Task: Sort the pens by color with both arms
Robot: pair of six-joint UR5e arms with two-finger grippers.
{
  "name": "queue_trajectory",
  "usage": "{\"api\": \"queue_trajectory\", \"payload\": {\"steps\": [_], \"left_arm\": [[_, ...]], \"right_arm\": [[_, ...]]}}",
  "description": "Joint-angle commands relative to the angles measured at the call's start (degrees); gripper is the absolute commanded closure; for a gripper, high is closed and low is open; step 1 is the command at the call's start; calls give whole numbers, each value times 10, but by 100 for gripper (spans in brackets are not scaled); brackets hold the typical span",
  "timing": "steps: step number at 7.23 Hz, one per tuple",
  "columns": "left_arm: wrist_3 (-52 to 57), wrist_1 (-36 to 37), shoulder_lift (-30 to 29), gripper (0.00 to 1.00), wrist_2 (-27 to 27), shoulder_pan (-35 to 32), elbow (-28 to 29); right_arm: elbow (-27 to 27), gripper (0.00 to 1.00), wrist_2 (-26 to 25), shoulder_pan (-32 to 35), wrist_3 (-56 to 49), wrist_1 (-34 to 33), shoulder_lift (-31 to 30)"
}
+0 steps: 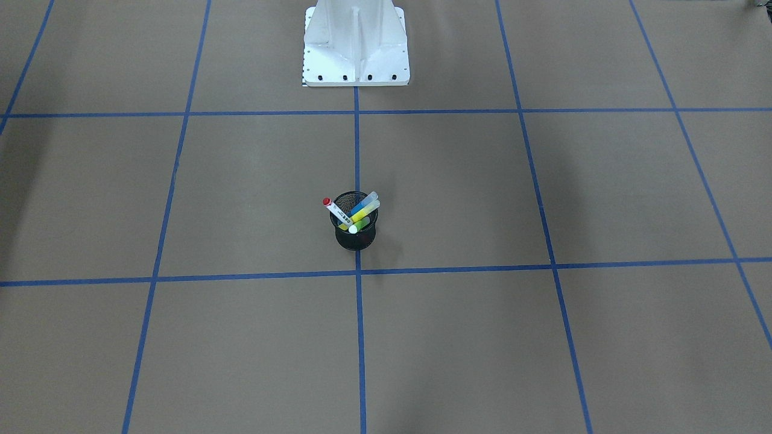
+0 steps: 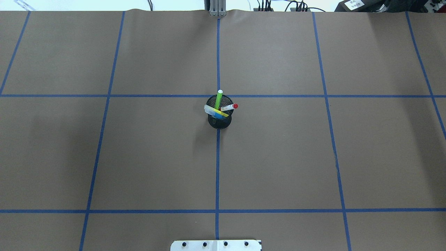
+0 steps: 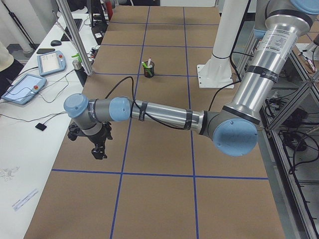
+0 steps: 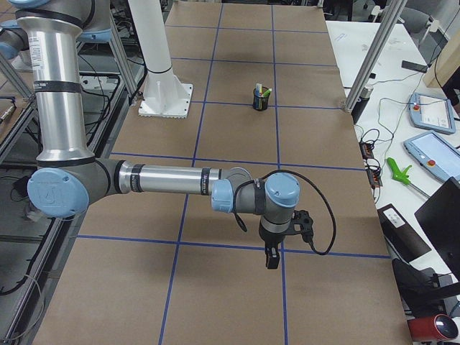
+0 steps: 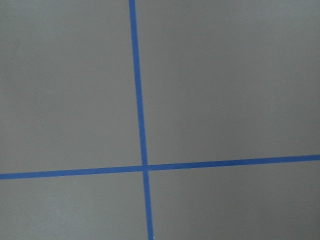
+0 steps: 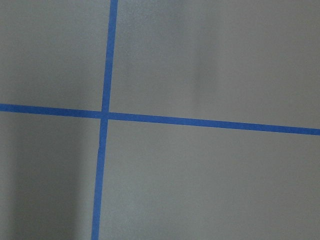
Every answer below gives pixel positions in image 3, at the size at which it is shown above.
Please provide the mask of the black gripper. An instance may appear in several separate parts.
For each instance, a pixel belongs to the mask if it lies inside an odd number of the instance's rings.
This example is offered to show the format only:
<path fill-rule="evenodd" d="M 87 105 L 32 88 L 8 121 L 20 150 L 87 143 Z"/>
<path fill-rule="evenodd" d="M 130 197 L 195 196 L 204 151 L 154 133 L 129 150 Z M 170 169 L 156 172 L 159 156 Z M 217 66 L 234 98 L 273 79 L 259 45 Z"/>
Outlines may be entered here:
<path fill-rule="evenodd" d="M 105 142 L 107 139 L 113 139 L 111 135 L 111 123 L 109 121 L 103 122 L 101 126 L 101 129 L 95 135 L 88 136 L 89 140 L 95 145 L 91 153 L 98 160 L 107 158 L 105 154 Z"/>

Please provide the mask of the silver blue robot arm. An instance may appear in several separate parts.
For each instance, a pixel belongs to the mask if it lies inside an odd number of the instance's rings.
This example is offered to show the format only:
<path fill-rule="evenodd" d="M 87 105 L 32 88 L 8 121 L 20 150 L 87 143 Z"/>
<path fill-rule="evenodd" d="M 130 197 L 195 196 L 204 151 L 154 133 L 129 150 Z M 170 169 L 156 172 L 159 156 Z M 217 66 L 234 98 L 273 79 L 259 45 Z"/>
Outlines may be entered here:
<path fill-rule="evenodd" d="M 297 39 L 309 32 L 319 13 L 316 0 L 260 0 L 255 33 L 261 39 L 232 101 L 218 113 L 196 112 L 127 97 L 89 100 L 70 95 L 64 109 L 78 126 L 76 134 L 95 144 L 92 154 L 105 158 L 105 141 L 111 138 L 109 122 L 129 118 L 154 120 L 165 126 L 192 130 L 210 138 L 217 149 L 242 156 L 257 143 L 259 111 L 293 49 Z"/>

